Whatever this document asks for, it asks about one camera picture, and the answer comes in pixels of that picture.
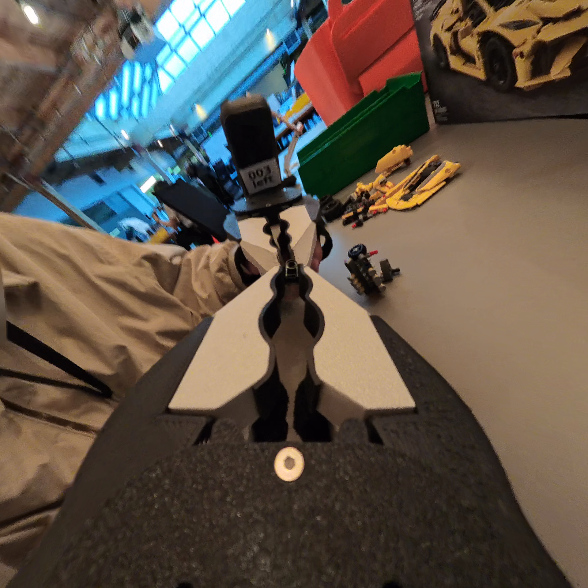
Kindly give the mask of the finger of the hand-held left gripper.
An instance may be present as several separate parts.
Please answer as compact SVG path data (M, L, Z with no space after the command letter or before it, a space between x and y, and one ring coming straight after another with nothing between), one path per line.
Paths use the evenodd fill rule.
M264 217L248 217L238 220L240 248L246 260L260 275L281 265L272 235L264 232L267 223Z
M304 206L285 210L285 262L294 259L298 265L309 267L313 251L321 241L316 222Z

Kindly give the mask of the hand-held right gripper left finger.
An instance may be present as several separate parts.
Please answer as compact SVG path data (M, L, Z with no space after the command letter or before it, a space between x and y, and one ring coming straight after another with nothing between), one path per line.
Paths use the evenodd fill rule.
M171 413L227 418L241 428L282 417L273 342L281 299L276 266L215 313L168 404Z

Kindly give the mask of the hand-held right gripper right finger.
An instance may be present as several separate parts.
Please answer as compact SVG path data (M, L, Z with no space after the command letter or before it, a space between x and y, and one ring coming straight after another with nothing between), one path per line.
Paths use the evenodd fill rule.
M368 311L306 266L300 296L312 337L300 414L339 429L351 419L413 413L416 402Z

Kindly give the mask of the black toy brick engine assembly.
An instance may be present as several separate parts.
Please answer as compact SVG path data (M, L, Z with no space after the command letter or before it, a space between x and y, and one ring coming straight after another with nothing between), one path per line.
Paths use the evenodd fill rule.
M379 261L380 270L377 270L371 261L376 254L378 251L369 251L362 243L348 250L348 257L344 262L349 272L348 281L360 295L382 295L386 284L393 282L401 274L401 269L393 268L387 259Z

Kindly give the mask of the person's left forearm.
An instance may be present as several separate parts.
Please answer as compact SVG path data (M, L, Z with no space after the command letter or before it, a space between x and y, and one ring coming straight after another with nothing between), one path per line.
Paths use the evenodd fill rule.
M235 242L186 251L1 214L8 320L119 399L245 290Z

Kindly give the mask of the grey desk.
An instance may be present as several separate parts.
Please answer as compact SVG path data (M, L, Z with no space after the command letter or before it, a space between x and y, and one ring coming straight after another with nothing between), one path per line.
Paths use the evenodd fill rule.
M413 143L460 172L416 210L329 226L320 273L381 316L453 386L528 521L587 587L587 120L434 126ZM348 281L362 243L401 274Z

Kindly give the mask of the yellow black toy brick subassembly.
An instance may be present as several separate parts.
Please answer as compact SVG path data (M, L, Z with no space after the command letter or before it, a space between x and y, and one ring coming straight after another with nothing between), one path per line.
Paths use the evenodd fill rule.
M354 193L344 204L342 225L358 228L371 218L387 213L387 199L398 186L383 175L369 183L358 182Z

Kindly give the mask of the black office chair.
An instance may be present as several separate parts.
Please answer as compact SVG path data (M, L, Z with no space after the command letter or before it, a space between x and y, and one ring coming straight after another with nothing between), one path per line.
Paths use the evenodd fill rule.
M241 239L237 218L219 198L201 184L178 179L174 183L160 181L153 187L159 202L186 218L202 233L218 241Z

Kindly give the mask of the green storage bin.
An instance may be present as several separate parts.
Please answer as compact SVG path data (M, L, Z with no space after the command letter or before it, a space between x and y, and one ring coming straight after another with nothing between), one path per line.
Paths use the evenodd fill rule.
M429 128L422 72L393 77L298 151L302 187L320 199L336 195Z

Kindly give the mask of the small yellow toy car panel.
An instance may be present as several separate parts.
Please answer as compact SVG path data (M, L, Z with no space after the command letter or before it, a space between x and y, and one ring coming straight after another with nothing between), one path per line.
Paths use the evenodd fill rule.
M410 165L414 153L409 145L397 145L386 155L378 160L375 172L378 174L390 175L395 169L402 165Z

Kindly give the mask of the large yellow toy car panel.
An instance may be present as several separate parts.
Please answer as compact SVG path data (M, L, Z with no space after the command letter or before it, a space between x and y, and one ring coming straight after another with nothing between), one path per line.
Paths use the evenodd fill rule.
M395 211L416 209L443 189L460 169L460 163L434 155L392 188L385 204Z

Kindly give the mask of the yellow car toy set box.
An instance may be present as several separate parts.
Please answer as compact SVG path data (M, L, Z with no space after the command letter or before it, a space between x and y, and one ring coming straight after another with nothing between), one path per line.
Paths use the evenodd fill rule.
M435 122L587 118L587 1L412 1Z

